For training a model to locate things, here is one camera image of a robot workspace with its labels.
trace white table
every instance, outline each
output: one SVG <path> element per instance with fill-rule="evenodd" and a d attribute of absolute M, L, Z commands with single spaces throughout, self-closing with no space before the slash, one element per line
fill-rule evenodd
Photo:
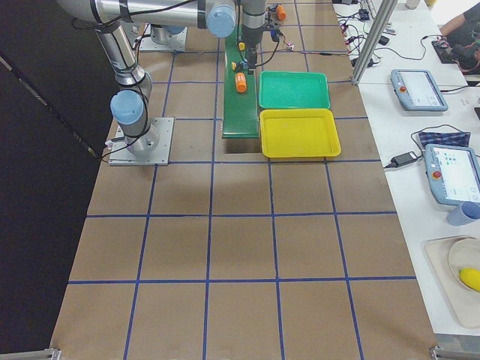
<path fill-rule="evenodd" d="M 418 58 L 423 52 L 420 39 L 425 35 L 438 35 L 440 31 L 423 1 L 415 10 L 406 9 L 404 2 L 400 0 L 391 15 L 390 21 L 397 35 L 386 35 L 390 38 L 387 47 L 403 56 Z M 340 15 L 350 15 L 358 7 L 335 5 L 335 10 Z M 360 31 L 363 29 L 363 22 L 349 20 L 349 23 Z M 350 35 L 356 35 L 356 32 L 353 31 L 348 36 Z M 419 155 L 420 151 L 410 139 L 410 134 L 441 124 L 470 131 L 470 146 L 480 153 L 480 120 L 473 110 L 473 107 L 480 107 L 480 88 L 466 88 L 445 94 L 448 111 L 442 115 L 428 116 L 414 116 L 404 111 L 393 92 L 390 82 L 392 69 L 429 70 L 441 89 L 466 85 L 456 64 L 440 62 L 431 46 L 432 40 L 433 38 L 424 40 L 427 52 L 421 61 L 402 59 L 389 50 L 377 51 L 382 56 L 381 64 L 367 68 L 360 79 L 358 87 L 384 166 L 389 164 L 391 158 L 405 152 L 414 151 Z M 430 131 L 452 130 L 444 127 Z M 425 252 L 425 243 L 434 239 L 461 235 L 480 239 L 480 221 L 465 226 L 451 226 L 446 222 L 446 215 L 452 207 L 440 205 L 433 198 L 423 160 L 400 169 L 386 170 L 385 175 L 433 331 L 436 334 L 480 336 L 480 328 L 463 327 L 456 319 Z"/>
<path fill-rule="evenodd" d="M 480 98 L 480 88 L 467 88 L 457 94 L 446 95 L 449 109 L 441 116 L 407 115 L 401 109 L 391 85 L 360 84 L 359 88 L 384 165 L 404 152 L 419 154 L 410 134 L 441 124 L 471 131 L 470 146 L 480 152 L 480 121 L 473 111 Z M 451 130 L 445 127 L 430 131 Z M 440 205 L 433 198 L 423 160 L 387 170 L 385 174 L 433 331 L 437 334 L 480 335 L 480 328 L 464 328 L 455 319 L 424 249 L 425 242 L 447 236 L 480 238 L 480 221 L 465 226 L 451 226 L 446 222 L 446 215 L 452 207 Z"/>
<path fill-rule="evenodd" d="M 440 31 L 431 18 L 430 11 L 423 1 L 420 2 L 415 10 L 409 10 L 405 7 L 405 1 L 399 1 L 390 17 L 391 26 L 397 32 L 396 35 L 384 34 L 390 41 L 385 45 L 378 45 L 377 48 L 389 47 L 400 53 L 402 56 L 420 59 L 424 52 L 420 40 L 425 35 L 439 35 Z M 351 15 L 359 7 L 356 5 L 334 5 L 335 11 L 340 15 Z M 348 24 L 354 25 L 361 34 L 364 28 L 367 32 L 371 26 L 371 21 L 366 24 L 358 20 L 349 20 Z M 349 32 L 349 36 L 357 35 L 355 30 Z M 459 71 L 456 64 L 442 64 L 435 53 L 431 41 L 435 37 L 429 37 L 423 40 L 427 49 L 424 58 L 421 61 L 407 60 L 399 57 L 394 52 L 383 49 L 376 50 L 375 54 L 381 56 L 381 62 L 373 67 L 368 67 L 363 73 L 360 83 L 366 84 L 389 84 L 390 73 L 393 69 L 422 69 L 429 70 L 436 83 L 439 86 L 463 86 L 467 82 Z"/>

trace metal pole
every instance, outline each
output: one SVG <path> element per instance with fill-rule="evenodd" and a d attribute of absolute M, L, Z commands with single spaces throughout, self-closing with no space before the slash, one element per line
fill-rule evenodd
<path fill-rule="evenodd" d="M 390 16 L 397 5 L 398 0 L 383 0 L 378 10 L 373 25 L 370 29 L 370 33 L 367 36 L 367 41 L 361 49 L 360 56 L 357 59 L 355 68 L 353 69 L 352 83 L 358 85 L 362 78 L 363 72 L 368 66 L 372 55 L 374 54 L 375 47 L 382 36 L 383 30 L 390 19 Z"/>

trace brown paper floor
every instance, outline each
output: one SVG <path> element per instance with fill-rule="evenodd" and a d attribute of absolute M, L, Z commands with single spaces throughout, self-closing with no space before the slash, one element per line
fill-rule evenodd
<path fill-rule="evenodd" d="M 314 54 L 345 54 L 332 4 L 284 7 L 295 52 L 263 70 L 326 74 L 341 155 L 227 154 L 221 42 L 192 28 L 188 53 L 142 53 L 151 116 L 175 117 L 170 164 L 102 164 L 52 339 L 62 358 L 429 359 L 349 59 Z"/>

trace yellow tray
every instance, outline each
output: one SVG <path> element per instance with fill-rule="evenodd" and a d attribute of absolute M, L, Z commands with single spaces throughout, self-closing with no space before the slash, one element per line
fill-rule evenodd
<path fill-rule="evenodd" d="M 328 109 L 267 109 L 260 113 L 262 152 L 269 158 L 332 157 L 341 152 Z"/>

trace orange cylinder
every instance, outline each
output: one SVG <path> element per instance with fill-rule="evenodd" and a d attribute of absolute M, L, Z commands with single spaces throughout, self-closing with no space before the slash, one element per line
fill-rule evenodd
<path fill-rule="evenodd" d="M 283 21 L 287 18 L 287 13 L 282 5 L 277 6 L 277 17 L 280 21 Z"/>
<path fill-rule="evenodd" d="M 247 79 L 244 73 L 235 74 L 235 87 L 237 92 L 241 94 L 247 91 Z"/>

